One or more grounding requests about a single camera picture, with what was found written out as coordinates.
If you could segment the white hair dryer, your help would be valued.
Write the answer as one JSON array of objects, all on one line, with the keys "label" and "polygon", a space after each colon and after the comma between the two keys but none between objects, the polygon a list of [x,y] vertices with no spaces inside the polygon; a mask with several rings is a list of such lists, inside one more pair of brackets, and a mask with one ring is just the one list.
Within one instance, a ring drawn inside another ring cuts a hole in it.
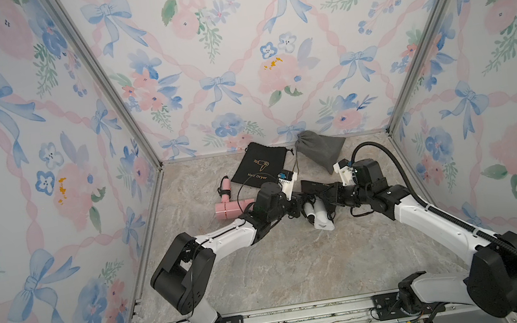
[{"label": "white hair dryer", "polygon": [[334,222],[330,219],[327,207],[320,198],[309,198],[302,207],[302,214],[316,230],[335,230]]}]

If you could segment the black pouch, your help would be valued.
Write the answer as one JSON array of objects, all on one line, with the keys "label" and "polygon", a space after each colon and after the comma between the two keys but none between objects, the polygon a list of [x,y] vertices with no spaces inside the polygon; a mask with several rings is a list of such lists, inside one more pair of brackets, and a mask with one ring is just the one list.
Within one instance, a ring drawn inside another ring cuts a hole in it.
[{"label": "black pouch", "polygon": [[291,149],[272,147],[251,142],[231,182],[261,188],[267,182],[276,182],[279,173],[284,169],[287,154]]},{"label": "black pouch", "polygon": [[300,183],[301,191],[312,199],[320,199],[327,211],[333,212],[338,206],[343,207],[340,182],[321,183],[315,181],[302,180]]}]

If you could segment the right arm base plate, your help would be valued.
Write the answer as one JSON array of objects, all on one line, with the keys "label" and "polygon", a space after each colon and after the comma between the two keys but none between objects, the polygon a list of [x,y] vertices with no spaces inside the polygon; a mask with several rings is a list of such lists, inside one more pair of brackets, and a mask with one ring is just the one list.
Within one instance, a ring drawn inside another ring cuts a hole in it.
[{"label": "right arm base plate", "polygon": [[371,302],[370,315],[377,321],[416,319],[432,314],[435,308],[439,308],[439,312],[446,310],[445,304],[438,302],[422,303],[418,300],[403,300],[397,291],[375,294],[371,297]]}]

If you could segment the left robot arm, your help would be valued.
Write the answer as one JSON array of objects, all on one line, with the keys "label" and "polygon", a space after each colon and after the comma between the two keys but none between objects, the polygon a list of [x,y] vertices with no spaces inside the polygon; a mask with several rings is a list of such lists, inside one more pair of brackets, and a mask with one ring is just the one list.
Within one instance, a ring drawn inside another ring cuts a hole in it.
[{"label": "left robot arm", "polygon": [[220,323],[221,315],[205,299],[215,263],[262,241],[285,217],[301,214],[296,180],[265,183],[236,220],[206,235],[180,233],[151,277],[151,287],[187,323]]}]

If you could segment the grey drawstring pouch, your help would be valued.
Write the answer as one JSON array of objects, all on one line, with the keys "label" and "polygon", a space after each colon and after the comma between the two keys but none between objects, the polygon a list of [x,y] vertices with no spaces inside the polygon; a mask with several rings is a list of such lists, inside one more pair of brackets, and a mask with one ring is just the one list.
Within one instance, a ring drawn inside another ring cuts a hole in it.
[{"label": "grey drawstring pouch", "polygon": [[345,137],[329,137],[313,131],[303,131],[298,134],[294,145],[299,153],[332,174],[345,141]]}]

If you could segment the pink hair dryer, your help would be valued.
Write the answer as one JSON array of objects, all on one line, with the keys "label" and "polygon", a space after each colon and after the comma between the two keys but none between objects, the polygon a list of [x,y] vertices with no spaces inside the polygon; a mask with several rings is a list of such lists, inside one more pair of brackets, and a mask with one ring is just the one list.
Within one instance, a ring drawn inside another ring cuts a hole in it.
[{"label": "pink hair dryer", "polygon": [[238,218],[245,208],[254,202],[253,198],[246,200],[232,200],[231,188],[231,180],[229,177],[222,177],[220,185],[217,188],[221,201],[215,206],[216,219],[219,221]]}]

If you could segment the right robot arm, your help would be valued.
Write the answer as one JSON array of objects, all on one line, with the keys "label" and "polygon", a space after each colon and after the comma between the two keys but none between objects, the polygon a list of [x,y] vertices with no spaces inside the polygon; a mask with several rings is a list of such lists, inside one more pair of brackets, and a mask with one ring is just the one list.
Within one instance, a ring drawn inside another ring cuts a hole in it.
[{"label": "right robot arm", "polygon": [[498,318],[517,308],[516,233],[498,235],[473,226],[425,202],[407,186],[391,185],[373,159],[356,163],[345,159],[333,169],[341,179],[334,184],[332,204],[368,206],[372,213],[421,231],[469,266],[468,272],[453,275],[411,274],[398,284],[397,308],[415,315],[428,304],[458,303]]}]

